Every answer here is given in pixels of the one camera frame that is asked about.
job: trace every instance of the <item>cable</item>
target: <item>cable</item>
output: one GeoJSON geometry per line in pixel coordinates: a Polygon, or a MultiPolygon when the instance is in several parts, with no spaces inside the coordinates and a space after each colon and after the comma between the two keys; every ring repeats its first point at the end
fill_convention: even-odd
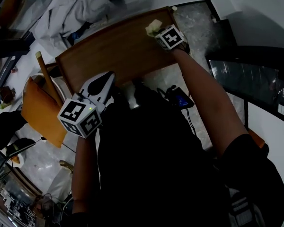
{"type": "Polygon", "coordinates": [[[53,197],[53,196],[48,192],[48,193],[42,195],[40,198],[36,198],[36,200],[34,201],[34,204],[33,204],[33,205],[35,205],[38,201],[40,201],[41,199],[43,199],[46,195],[49,195],[49,196],[50,196],[50,200],[54,203],[54,205],[56,205],[57,203],[55,203],[55,202],[53,201],[53,199],[58,200],[58,203],[62,203],[62,202],[60,202],[60,200],[59,200],[58,198],[53,197]]]}
{"type": "Polygon", "coordinates": [[[186,109],[186,112],[187,112],[188,122],[189,122],[190,126],[193,128],[193,131],[194,131],[194,133],[195,133],[195,136],[197,136],[197,133],[195,132],[194,125],[193,125],[193,123],[191,122],[191,119],[190,119],[190,116],[189,116],[188,108],[186,109]]]}
{"type": "MultiPolygon", "coordinates": [[[[52,197],[52,195],[48,192],[48,193],[46,193],[46,194],[44,194],[44,195],[42,195],[41,196],[41,198],[39,198],[38,200],[35,200],[35,202],[38,202],[38,201],[40,201],[41,199],[43,199],[46,195],[48,195],[49,194],[49,196],[50,196],[50,201],[52,201],[53,202],[53,217],[54,217],[54,215],[55,215],[55,211],[54,211],[54,206],[55,206],[55,203],[54,203],[54,201],[53,201],[53,197],[52,197]]],[[[41,212],[42,212],[42,210],[44,210],[43,209],[43,202],[44,202],[44,199],[43,199],[43,201],[41,202],[41,212]]]]}
{"type": "MultiPolygon", "coordinates": [[[[0,171],[1,171],[1,169],[3,168],[3,166],[4,166],[4,164],[6,164],[9,160],[11,160],[11,162],[12,162],[12,167],[13,167],[13,160],[12,160],[12,158],[8,158],[7,160],[5,160],[5,162],[3,162],[2,164],[1,164],[1,166],[0,166],[0,171]]],[[[10,173],[11,171],[9,171],[8,173],[6,173],[5,175],[3,175],[3,177],[1,177],[0,178],[0,180],[2,180],[4,177],[6,177],[9,173],[10,173]]]]}
{"type": "Polygon", "coordinates": [[[189,43],[188,43],[188,39],[185,35],[183,35],[184,38],[186,39],[186,41],[184,41],[184,43],[186,43],[186,46],[184,46],[183,42],[178,44],[174,49],[179,49],[184,51],[186,54],[190,54],[190,47],[189,47],[189,43]]]}
{"type": "MultiPolygon", "coordinates": [[[[11,159],[11,167],[13,168],[14,167],[14,164],[13,164],[13,160],[11,159]]],[[[5,173],[3,174],[3,176],[0,178],[0,181],[3,180],[8,174],[10,174],[11,170],[8,172],[8,173],[5,173]]]]}
{"type": "Polygon", "coordinates": [[[166,93],[161,88],[157,88],[157,92],[166,99],[166,93]]]}
{"type": "Polygon", "coordinates": [[[61,221],[62,221],[64,209],[65,209],[66,205],[67,205],[72,199],[73,199],[73,197],[71,197],[71,198],[66,202],[66,204],[64,205],[64,207],[62,208],[62,213],[61,213],[61,215],[60,215],[60,223],[61,223],[61,221]]]}
{"type": "Polygon", "coordinates": [[[67,145],[65,145],[64,143],[62,143],[65,147],[67,147],[68,149],[70,149],[73,153],[76,154],[76,152],[74,150],[72,150],[71,148],[69,148],[67,145]]]}

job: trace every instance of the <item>wooden board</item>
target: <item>wooden board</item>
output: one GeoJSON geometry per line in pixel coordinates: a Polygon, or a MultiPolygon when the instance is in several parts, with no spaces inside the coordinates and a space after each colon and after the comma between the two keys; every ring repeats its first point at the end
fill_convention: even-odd
{"type": "Polygon", "coordinates": [[[248,130],[248,133],[250,134],[250,136],[252,137],[252,139],[255,141],[255,143],[262,148],[265,145],[265,141],[258,136],[256,133],[254,133],[254,131],[252,130],[248,130]]]}
{"type": "Polygon", "coordinates": [[[104,28],[59,55],[56,61],[71,93],[101,72],[114,71],[121,85],[175,64],[172,55],[146,35],[145,27],[155,19],[163,27],[176,24],[168,7],[153,10],[104,28]]]}

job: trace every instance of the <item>white cloth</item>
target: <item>white cloth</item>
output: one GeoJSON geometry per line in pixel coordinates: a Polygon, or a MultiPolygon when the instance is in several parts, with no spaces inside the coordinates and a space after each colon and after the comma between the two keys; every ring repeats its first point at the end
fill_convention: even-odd
{"type": "Polygon", "coordinates": [[[109,10],[109,0],[53,0],[32,32],[35,39],[53,57],[68,48],[66,40],[87,21],[100,20],[109,10]]]}
{"type": "Polygon", "coordinates": [[[69,169],[62,167],[47,192],[50,193],[52,200],[57,203],[63,202],[71,192],[72,173],[69,169]]]}

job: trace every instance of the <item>black shirt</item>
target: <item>black shirt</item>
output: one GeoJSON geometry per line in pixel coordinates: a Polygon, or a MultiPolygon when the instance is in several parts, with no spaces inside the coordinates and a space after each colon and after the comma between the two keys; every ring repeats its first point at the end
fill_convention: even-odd
{"type": "Polygon", "coordinates": [[[103,122],[101,194],[90,214],[72,216],[73,225],[229,226],[233,188],[259,207],[266,226],[281,226],[282,179],[249,135],[214,160],[169,105],[131,111],[110,105],[103,122]]]}

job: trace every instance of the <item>forearm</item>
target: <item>forearm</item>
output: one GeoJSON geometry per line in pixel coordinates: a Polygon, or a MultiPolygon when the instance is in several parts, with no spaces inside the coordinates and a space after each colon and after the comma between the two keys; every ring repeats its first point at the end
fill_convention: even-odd
{"type": "Polygon", "coordinates": [[[72,177],[71,191],[74,198],[74,212],[86,210],[86,203],[92,201],[100,189],[95,137],[79,137],[72,177]]]}
{"type": "Polygon", "coordinates": [[[172,53],[211,141],[222,155],[236,137],[247,131],[222,86],[184,51],[175,49],[172,53]]]}

